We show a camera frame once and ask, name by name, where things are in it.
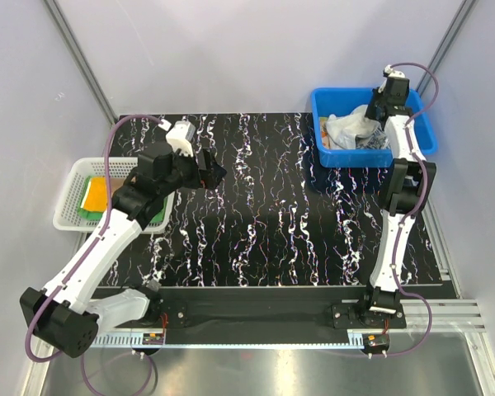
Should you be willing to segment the light grey towel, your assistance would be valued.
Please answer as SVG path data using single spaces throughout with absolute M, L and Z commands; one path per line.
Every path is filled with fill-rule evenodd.
M 367 105 L 356 107 L 349 115 L 331 114 L 324 124 L 330 149 L 356 149 L 358 139 L 370 138 L 379 128 L 377 120 L 365 116 Z

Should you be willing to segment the green microfiber towel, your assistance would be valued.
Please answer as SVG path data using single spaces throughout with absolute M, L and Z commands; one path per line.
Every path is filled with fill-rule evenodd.
M 123 186 L 123 177 L 111 177 L 111 193 Z M 167 208 L 167 198 L 164 200 L 163 208 L 152 219 L 152 223 L 161 223 Z M 106 180 L 104 177 L 87 177 L 81 197 L 78 202 L 78 215 L 86 220 L 99 221 L 107 209 Z

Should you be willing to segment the brown yellow towel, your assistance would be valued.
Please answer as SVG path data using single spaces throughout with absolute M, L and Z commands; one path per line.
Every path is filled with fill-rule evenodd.
M 87 213 L 103 213 L 108 206 L 108 192 L 104 177 L 88 177 L 78 208 Z

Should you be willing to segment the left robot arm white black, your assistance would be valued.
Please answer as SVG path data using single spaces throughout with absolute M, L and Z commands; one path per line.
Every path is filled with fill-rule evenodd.
M 129 287 L 99 300 L 93 294 L 120 254 L 162 211 L 169 195 L 180 188 L 215 190 L 226 174 L 208 149 L 194 154 L 160 141 L 140 153 L 123 185 L 109 192 L 100 226 L 64 269 L 42 289 L 29 287 L 21 295 L 28 357 L 43 361 L 31 349 L 32 337 L 47 342 L 59 354 L 77 358 L 96 336 L 121 324 L 155 325 L 162 315 L 157 287 Z

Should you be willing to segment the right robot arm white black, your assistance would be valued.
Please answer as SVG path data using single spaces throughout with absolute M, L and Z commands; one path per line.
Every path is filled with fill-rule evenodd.
M 380 123 L 390 142 L 393 160 L 379 192 L 383 230 L 378 257 L 357 317 L 367 327 L 382 328 L 403 316 L 401 274 L 409 234 L 424 208 L 436 175 L 419 148 L 415 116 L 406 106 L 409 80 L 401 72 L 387 71 L 373 90 L 365 117 Z

